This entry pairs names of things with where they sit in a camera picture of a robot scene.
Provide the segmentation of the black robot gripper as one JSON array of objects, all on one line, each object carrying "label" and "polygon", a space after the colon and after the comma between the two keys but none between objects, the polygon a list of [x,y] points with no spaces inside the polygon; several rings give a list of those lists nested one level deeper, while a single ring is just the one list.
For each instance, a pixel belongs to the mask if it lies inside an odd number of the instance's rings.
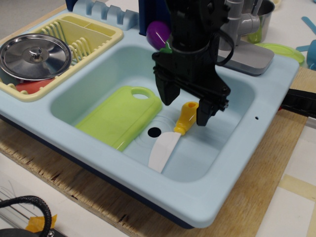
[{"label": "black robot gripper", "polygon": [[231,90],[215,70],[214,54],[209,45],[198,51],[155,52],[154,74],[162,102],[169,106],[184,90],[199,98],[197,125],[206,126],[218,110],[228,106]]}]

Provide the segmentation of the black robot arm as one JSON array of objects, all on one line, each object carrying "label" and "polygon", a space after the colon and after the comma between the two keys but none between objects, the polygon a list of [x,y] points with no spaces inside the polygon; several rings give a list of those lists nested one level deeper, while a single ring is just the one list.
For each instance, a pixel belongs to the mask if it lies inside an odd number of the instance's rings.
[{"label": "black robot arm", "polygon": [[215,67],[224,66],[234,53],[233,39],[221,27],[230,7],[223,0],[168,0],[171,18],[170,49],[152,55],[156,86],[162,102],[170,105],[183,89],[199,98],[197,124],[228,105],[231,90]]}]

